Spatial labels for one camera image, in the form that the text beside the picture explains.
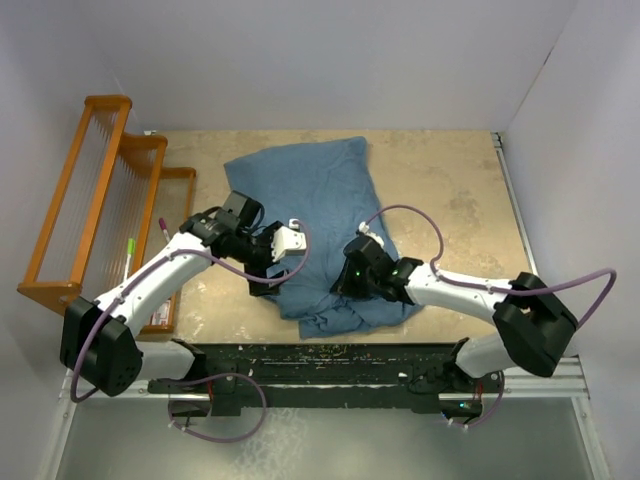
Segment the blue pillowcase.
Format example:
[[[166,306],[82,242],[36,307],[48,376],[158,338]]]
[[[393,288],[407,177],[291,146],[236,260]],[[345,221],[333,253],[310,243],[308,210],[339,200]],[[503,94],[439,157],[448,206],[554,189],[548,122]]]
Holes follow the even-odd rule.
[[[300,219],[311,233],[311,254],[300,273],[272,297],[285,320],[298,323],[301,338],[364,333],[397,326],[419,307],[382,298],[354,300],[331,293],[343,268],[343,249],[364,220],[398,255],[375,212],[381,208],[367,166],[362,136],[267,148],[225,164],[231,189],[259,201],[265,222]]]

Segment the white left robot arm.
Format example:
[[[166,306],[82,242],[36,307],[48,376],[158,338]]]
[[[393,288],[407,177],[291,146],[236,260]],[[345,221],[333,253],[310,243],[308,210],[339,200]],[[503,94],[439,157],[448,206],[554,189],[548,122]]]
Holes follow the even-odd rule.
[[[263,205],[233,191],[221,206],[190,216],[166,246],[119,285],[93,300],[77,297],[64,313],[60,361],[71,370],[70,397],[92,393],[115,397],[137,380],[172,382],[184,392],[202,387],[211,375],[206,354],[181,340],[146,342],[141,330],[161,305],[213,265],[245,278],[253,296],[274,294],[291,273],[267,271],[288,255],[307,259],[308,227],[298,219],[255,225]]]

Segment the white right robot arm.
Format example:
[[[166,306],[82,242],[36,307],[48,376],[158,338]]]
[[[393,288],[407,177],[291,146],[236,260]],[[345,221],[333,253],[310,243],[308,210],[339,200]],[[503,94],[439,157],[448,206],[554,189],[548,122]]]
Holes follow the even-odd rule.
[[[495,327],[492,335],[458,341],[441,365],[422,374],[436,387],[467,391],[480,378],[512,367],[548,378],[578,329],[576,317],[530,273],[504,280],[439,271],[419,259],[393,259],[363,234],[343,254],[335,294],[444,308]]]

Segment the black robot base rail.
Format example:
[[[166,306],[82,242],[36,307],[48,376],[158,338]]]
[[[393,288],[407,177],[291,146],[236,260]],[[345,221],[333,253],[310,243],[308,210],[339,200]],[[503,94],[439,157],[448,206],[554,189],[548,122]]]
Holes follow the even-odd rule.
[[[152,380],[154,394],[212,404],[214,416],[243,408],[403,409],[476,418],[481,396],[499,393],[499,371],[466,391],[422,380],[452,351],[452,343],[196,345],[187,385]]]

